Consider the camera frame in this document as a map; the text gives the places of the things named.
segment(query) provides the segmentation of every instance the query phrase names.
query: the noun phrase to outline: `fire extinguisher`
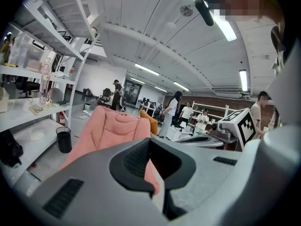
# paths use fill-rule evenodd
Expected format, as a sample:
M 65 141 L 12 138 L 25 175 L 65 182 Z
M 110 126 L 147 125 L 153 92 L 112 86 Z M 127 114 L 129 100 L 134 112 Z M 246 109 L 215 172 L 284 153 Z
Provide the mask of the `fire extinguisher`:
M 59 115 L 59 123 L 62 125 L 62 126 L 65 126 L 65 116 L 63 114 L 63 112 L 60 112 Z

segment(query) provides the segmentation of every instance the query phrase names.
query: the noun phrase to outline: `man in white t-shirt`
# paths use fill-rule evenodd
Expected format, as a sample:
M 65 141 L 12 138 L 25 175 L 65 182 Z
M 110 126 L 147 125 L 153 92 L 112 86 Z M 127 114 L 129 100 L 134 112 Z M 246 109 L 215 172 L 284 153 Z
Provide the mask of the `man in white t-shirt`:
M 265 132 L 261 130 L 261 108 L 264 108 L 269 102 L 269 95 L 267 92 L 262 91 L 257 97 L 256 103 L 251 107 L 250 113 L 253 118 L 253 123 L 255 125 L 256 135 L 253 139 L 259 139 L 263 137 Z
M 189 118 L 190 118 L 191 114 L 193 114 L 193 109 L 191 107 L 190 102 L 187 102 L 187 106 L 185 106 L 182 109 L 182 112 L 180 114 L 180 123 L 183 121 L 187 125 L 187 123 L 189 122 Z

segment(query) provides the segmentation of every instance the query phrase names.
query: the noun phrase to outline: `white box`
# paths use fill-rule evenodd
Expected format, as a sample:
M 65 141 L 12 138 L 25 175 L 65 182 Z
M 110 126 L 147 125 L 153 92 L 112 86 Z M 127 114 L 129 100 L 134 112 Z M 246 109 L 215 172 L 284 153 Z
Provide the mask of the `white box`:
M 239 139 L 242 149 L 256 135 L 249 108 L 235 111 L 226 118 L 219 120 L 219 122 L 222 123 L 223 129 L 229 129 L 232 135 Z
M 0 88 L 0 113 L 8 110 L 9 95 L 4 88 Z

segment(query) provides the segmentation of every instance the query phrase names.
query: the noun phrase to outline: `pink chair cushion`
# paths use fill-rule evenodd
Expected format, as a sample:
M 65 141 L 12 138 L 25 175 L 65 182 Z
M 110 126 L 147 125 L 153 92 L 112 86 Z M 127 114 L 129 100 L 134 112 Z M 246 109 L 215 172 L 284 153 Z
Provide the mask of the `pink chair cushion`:
M 73 147 L 61 169 L 87 153 L 147 137 L 151 137 L 151 125 L 148 119 L 120 114 L 98 106 L 85 124 L 77 144 Z M 149 160 L 144 179 L 153 184 L 155 194 L 158 194 L 159 184 L 155 177 L 154 168 L 151 160 Z

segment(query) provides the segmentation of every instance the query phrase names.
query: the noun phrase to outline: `black office chair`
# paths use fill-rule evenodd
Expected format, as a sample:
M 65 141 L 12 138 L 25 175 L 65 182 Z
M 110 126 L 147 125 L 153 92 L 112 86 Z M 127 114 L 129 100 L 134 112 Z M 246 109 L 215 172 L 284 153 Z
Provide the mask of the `black office chair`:
M 22 76 L 18 76 L 15 84 L 16 84 L 16 88 L 19 90 L 23 90 L 22 93 L 25 93 L 24 97 L 19 97 L 18 99 L 24 99 L 24 98 L 32 98 L 29 97 L 28 95 L 32 95 L 32 90 L 37 90 L 40 88 L 40 84 L 36 83 L 36 82 L 31 82 L 31 81 L 27 81 L 28 77 L 22 77 Z
M 97 104 L 105 105 L 105 103 L 110 101 L 110 99 L 111 99 L 111 90 L 109 88 L 105 88 L 103 90 L 103 94 L 98 98 Z

